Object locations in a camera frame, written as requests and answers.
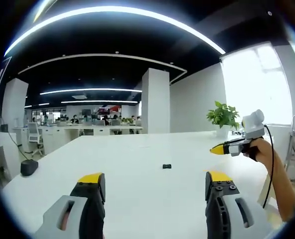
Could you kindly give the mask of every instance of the ceiling light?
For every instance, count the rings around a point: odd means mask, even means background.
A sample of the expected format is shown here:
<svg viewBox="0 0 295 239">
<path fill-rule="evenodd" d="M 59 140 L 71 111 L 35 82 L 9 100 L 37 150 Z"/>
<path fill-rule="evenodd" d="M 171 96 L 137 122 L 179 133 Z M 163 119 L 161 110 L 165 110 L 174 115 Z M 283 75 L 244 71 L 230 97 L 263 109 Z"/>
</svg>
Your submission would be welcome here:
<svg viewBox="0 0 295 239">
<path fill-rule="evenodd" d="M 40 93 L 41 95 L 53 94 L 53 93 L 61 93 L 61 92 L 74 92 L 74 91 L 127 91 L 127 92 L 139 92 L 141 90 L 129 90 L 129 89 L 113 89 L 113 88 L 87 88 L 87 89 L 71 89 L 71 90 L 61 90 L 61 91 L 49 91 Z"/>
<path fill-rule="evenodd" d="M 125 7 L 125 6 L 94 6 L 94 7 L 87 7 L 87 8 L 81 8 L 81 9 L 77 9 L 77 10 L 73 10 L 73 11 L 68 11 L 68 12 L 62 13 L 60 15 L 51 17 L 51 18 L 49 18 L 49 19 L 35 25 L 31 29 L 27 30 L 17 40 L 15 40 L 10 45 L 10 47 L 7 49 L 7 51 L 5 52 L 4 55 L 7 55 L 18 43 L 20 43 L 22 40 L 27 38 L 29 35 L 31 35 L 35 31 L 43 28 L 46 25 L 49 25 L 49 24 L 51 24 L 53 22 L 59 21 L 61 19 L 67 18 L 67 17 L 76 16 L 76 15 L 80 15 L 80 14 L 86 14 L 86 13 L 93 13 L 93 12 L 125 12 L 125 13 L 132 13 L 132 14 L 152 17 L 152 18 L 167 22 L 169 24 L 175 25 L 175 26 L 177 26 L 177 27 L 191 33 L 192 35 L 194 35 L 194 36 L 198 37 L 199 39 L 203 40 L 204 42 L 206 42 L 208 45 L 210 45 L 212 48 L 214 48 L 220 54 L 225 54 L 226 53 L 221 47 L 219 47 L 216 43 L 214 43 L 208 37 L 204 36 L 203 34 L 196 31 L 195 29 L 191 28 L 190 26 L 187 26 L 186 24 L 184 24 L 182 22 L 179 22 L 179 21 L 177 21 L 175 19 L 172 19 L 172 18 L 170 18 L 168 16 L 164 16 L 164 15 L 161 15 L 159 13 L 155 13 L 155 12 L 147 11 L 147 10 L 142 10 L 142 9 L 138 9 L 138 8 L 133 8 L 133 7 Z"/>
<path fill-rule="evenodd" d="M 132 103 L 136 104 L 138 103 L 137 101 L 62 101 L 61 103 L 66 104 L 66 103 Z"/>
</svg>

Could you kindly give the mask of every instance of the ceiling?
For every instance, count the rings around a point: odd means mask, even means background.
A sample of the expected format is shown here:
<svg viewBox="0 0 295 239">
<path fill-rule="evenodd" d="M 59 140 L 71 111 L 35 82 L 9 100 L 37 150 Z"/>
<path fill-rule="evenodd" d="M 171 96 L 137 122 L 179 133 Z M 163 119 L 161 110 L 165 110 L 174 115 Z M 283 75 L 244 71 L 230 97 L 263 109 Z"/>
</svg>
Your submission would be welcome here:
<svg viewBox="0 0 295 239">
<path fill-rule="evenodd" d="M 39 5 L 30 1 L 31 9 L 22 22 L 14 40 L 45 19 L 89 6 L 130 6 L 157 12 L 181 21 L 203 33 L 222 47 L 226 53 L 272 40 L 282 35 L 276 17 L 259 1 L 217 0 L 213 3 L 194 0 L 57 0 L 33 23 Z M 138 56 L 164 64 L 115 56 L 84 54 L 116 54 Z M 33 65 L 63 56 L 36 67 Z M 40 95 L 42 92 L 81 88 L 134 89 L 148 68 L 168 71 L 170 80 L 183 70 L 194 72 L 219 62 L 216 50 L 192 34 L 158 19 L 119 12 L 100 12 L 72 16 L 54 22 L 24 39 L 8 56 L 12 60 L 0 86 L 0 105 L 6 83 L 17 77 L 29 84 L 26 105 L 50 103 L 61 106 L 61 101 L 73 101 L 72 95 L 85 94 L 87 100 L 134 100 L 130 92 L 81 92 Z"/>
</svg>

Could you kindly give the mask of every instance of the small black object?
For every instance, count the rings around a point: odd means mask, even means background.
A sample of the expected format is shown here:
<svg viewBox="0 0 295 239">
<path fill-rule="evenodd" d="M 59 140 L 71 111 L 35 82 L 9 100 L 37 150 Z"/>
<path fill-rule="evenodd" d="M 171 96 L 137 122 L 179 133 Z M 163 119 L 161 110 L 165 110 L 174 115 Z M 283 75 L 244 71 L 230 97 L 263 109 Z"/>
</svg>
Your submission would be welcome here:
<svg viewBox="0 0 295 239">
<path fill-rule="evenodd" d="M 163 169 L 164 168 L 172 168 L 172 165 L 171 164 L 163 164 Z"/>
<path fill-rule="evenodd" d="M 25 160 L 21 163 L 20 173 L 22 176 L 30 176 L 38 168 L 38 162 L 33 159 Z"/>
</svg>

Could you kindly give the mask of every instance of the bright window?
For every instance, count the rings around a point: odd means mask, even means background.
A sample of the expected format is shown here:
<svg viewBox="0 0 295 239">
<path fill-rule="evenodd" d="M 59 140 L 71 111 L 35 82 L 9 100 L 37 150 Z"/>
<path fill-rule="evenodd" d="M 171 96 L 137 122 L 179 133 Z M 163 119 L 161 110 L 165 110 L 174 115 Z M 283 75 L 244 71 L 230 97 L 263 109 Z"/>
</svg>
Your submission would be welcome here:
<svg viewBox="0 0 295 239">
<path fill-rule="evenodd" d="M 271 44 L 240 50 L 221 60 L 227 103 L 239 111 L 239 121 L 261 109 L 265 123 L 291 124 L 290 92 Z"/>
</svg>

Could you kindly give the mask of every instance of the wire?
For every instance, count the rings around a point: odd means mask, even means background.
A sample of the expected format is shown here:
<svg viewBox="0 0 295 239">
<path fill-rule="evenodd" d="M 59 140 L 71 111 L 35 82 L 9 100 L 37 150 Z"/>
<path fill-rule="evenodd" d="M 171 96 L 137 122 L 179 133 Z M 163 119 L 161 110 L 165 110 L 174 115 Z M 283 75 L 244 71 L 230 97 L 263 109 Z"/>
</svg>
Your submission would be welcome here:
<svg viewBox="0 0 295 239">
<path fill-rule="evenodd" d="M 270 130 L 269 130 L 268 126 L 267 125 L 264 125 L 264 127 L 267 128 L 267 131 L 268 131 L 268 134 L 269 134 L 269 137 L 270 137 L 270 141 L 271 141 L 271 148 L 272 148 L 272 169 L 271 169 L 270 183 L 269 183 L 268 191 L 267 191 L 265 202 L 263 203 L 262 208 L 265 208 L 265 206 L 267 204 L 267 199 L 268 199 L 268 196 L 269 196 L 269 193 L 270 193 L 270 189 L 271 189 L 271 184 L 272 184 L 273 169 L 274 169 L 274 163 L 275 163 L 275 153 L 274 153 L 274 149 L 273 149 L 272 136 L 271 136 L 271 133 L 270 133 Z"/>
<path fill-rule="evenodd" d="M 19 152 L 22 154 L 22 156 L 25 157 L 25 159 L 29 160 L 29 159 L 26 157 L 26 155 L 24 155 L 24 153 L 21 151 L 21 149 L 19 148 L 18 144 L 17 144 L 17 143 L 13 140 L 13 138 L 11 137 L 11 134 L 9 133 L 9 130 L 7 130 L 7 133 L 9 134 L 9 137 L 10 137 L 11 141 L 17 146 L 17 148 L 18 148 Z"/>
</svg>

